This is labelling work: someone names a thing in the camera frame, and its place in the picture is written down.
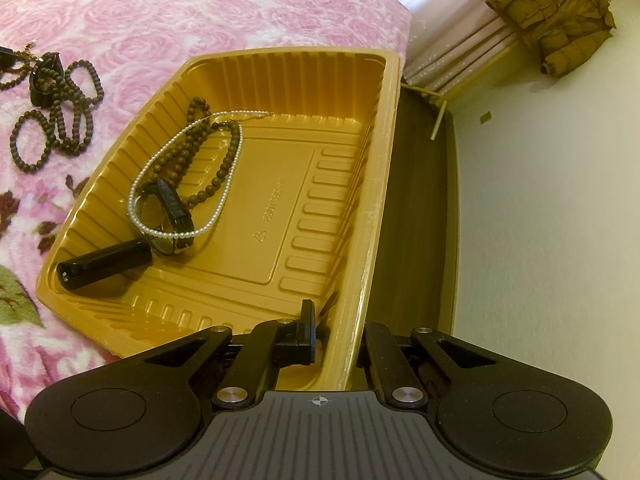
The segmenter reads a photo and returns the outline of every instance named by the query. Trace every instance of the tray rim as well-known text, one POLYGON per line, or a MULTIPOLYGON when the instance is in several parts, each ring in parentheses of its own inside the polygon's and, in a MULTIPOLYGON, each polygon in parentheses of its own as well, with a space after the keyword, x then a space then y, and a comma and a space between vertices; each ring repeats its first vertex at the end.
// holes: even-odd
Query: tray rim
POLYGON ((348 291, 347 294, 340 294, 341 303, 354 303, 357 307, 342 308, 338 311, 337 317, 332 325, 333 332, 340 333, 340 336, 348 336, 349 344, 342 345, 342 349, 335 352, 324 352, 324 362, 321 365, 320 376, 323 376, 327 369, 331 370, 330 375, 334 378, 329 380, 329 384, 324 384, 325 389, 344 390, 350 383, 350 375, 353 370, 358 345, 356 339, 360 339, 366 318, 367 304, 373 278, 373 270, 378 250, 378 239, 380 227, 382 225, 382 214, 384 211, 386 198, 386 181, 388 179, 389 166, 391 162, 392 147, 394 140, 394 129, 396 121, 396 110, 400 94, 401 78, 401 58, 397 53, 380 48, 355 48, 355 47, 325 47, 325 46, 298 46, 298 47, 271 47, 256 48, 247 50, 234 50, 219 52, 214 54, 204 54, 188 59, 174 74, 148 99, 142 109, 129 121, 120 135, 113 141, 111 147, 104 154, 102 160, 89 177, 81 194, 76 198, 73 207, 65 218, 56 240, 49 253, 43 261, 42 267, 36 280, 36 297, 49 310, 58 317, 69 323, 84 336, 95 341, 108 351, 120 356, 129 356, 149 348, 143 341, 134 340, 126 334, 126 331, 111 329, 104 331, 104 323, 95 319, 88 313, 84 313, 78 308, 69 308, 66 298, 72 293, 60 295, 49 285, 49 280, 55 280, 55 265, 53 264, 62 240, 65 238, 71 222, 77 212, 84 204, 84 200, 92 191, 100 172, 111 161, 114 154, 119 149, 124 139, 134 130, 145 114, 149 112, 154 103, 166 90, 184 74, 191 66, 204 60, 216 59, 220 57, 247 56, 253 54, 271 53, 336 53, 336 54, 357 54, 372 55, 381 57, 385 61, 382 82, 389 88, 387 96, 380 96, 377 104, 376 122, 371 133, 371 144, 369 153, 377 156, 376 163, 372 164, 371 159, 367 163, 364 173, 364 183, 360 195, 360 206, 355 213, 354 231, 368 233, 371 236, 360 236, 351 238, 350 253, 356 257, 348 258, 343 270, 341 290, 348 291))

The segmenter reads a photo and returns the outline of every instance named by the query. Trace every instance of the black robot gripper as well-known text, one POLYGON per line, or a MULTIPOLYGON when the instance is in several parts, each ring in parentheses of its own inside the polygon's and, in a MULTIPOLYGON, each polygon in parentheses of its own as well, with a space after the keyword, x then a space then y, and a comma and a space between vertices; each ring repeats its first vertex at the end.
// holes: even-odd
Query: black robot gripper
POLYGON ((315 346, 305 300, 297 320, 207 328, 55 383, 26 431, 11 427, 22 447, 0 452, 0 480, 600 478, 612 421, 581 384, 434 330, 367 322, 368 390, 275 390, 315 346), (42 469, 21 468, 29 457, 42 469))

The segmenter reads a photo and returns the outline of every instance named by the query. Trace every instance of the pink floral bedspread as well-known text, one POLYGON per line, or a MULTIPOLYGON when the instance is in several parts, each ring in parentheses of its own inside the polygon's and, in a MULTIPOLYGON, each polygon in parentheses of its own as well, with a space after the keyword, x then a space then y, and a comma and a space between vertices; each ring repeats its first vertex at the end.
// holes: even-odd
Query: pink floral bedspread
MULTIPOLYGON (((89 150, 73 159, 53 153, 37 174, 21 173, 8 145, 15 121, 31 108, 28 84, 0 92, 0 406, 22 419, 44 386, 114 359, 35 299, 36 276, 84 180, 182 63, 285 45, 404 56, 409 20, 395 0, 0 0, 2 46, 22 49, 36 39, 35 53, 58 51, 65 66, 89 59, 106 92, 89 150)), ((18 147, 34 162, 43 137, 30 123, 18 147)))

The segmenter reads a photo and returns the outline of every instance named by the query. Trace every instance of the black cylindrical object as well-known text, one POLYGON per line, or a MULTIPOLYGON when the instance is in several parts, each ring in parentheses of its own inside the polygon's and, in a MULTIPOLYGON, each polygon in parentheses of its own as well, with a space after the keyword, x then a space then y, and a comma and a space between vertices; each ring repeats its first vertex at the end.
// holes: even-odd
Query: black cylindrical object
POLYGON ((56 272, 66 290, 75 290, 151 261, 151 245, 137 238, 60 262, 56 272))

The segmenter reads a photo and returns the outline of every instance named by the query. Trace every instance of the metal screw cap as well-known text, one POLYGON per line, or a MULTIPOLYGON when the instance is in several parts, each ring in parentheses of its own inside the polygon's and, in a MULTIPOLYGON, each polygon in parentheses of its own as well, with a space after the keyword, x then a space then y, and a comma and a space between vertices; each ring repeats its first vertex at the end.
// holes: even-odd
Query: metal screw cap
POLYGON ((234 402, 242 402, 248 396, 249 394, 244 388, 238 388, 236 386, 222 388, 216 394, 218 400, 221 400, 222 402, 229 402, 230 404, 233 404, 234 402))
POLYGON ((396 388, 391 393, 392 397, 398 402, 418 402, 424 397, 418 388, 412 386, 403 386, 402 388, 396 388))

